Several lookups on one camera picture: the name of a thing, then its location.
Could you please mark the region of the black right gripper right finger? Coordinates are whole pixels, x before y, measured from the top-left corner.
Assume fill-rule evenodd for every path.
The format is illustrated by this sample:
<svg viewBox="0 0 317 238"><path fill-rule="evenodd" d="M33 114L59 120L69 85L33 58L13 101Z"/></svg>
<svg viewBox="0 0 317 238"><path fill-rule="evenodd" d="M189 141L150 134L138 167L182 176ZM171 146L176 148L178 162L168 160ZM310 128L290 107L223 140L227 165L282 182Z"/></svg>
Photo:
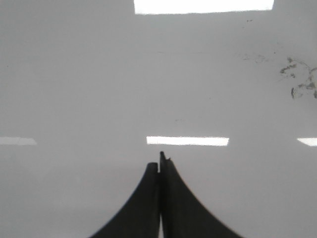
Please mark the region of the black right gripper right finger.
<svg viewBox="0 0 317 238"><path fill-rule="evenodd" d="M173 161L160 152L160 211L165 238L239 238L210 213L179 175Z"/></svg>

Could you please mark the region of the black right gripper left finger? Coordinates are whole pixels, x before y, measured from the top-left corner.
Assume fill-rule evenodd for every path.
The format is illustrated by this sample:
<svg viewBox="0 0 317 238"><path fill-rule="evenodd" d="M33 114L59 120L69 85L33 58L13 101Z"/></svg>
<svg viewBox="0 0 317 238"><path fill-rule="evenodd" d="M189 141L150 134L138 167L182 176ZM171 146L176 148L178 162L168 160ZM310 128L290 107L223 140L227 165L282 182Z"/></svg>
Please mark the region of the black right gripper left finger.
<svg viewBox="0 0 317 238"><path fill-rule="evenodd" d="M152 162L126 203L91 237L157 238L159 226L159 173L158 164Z"/></svg>

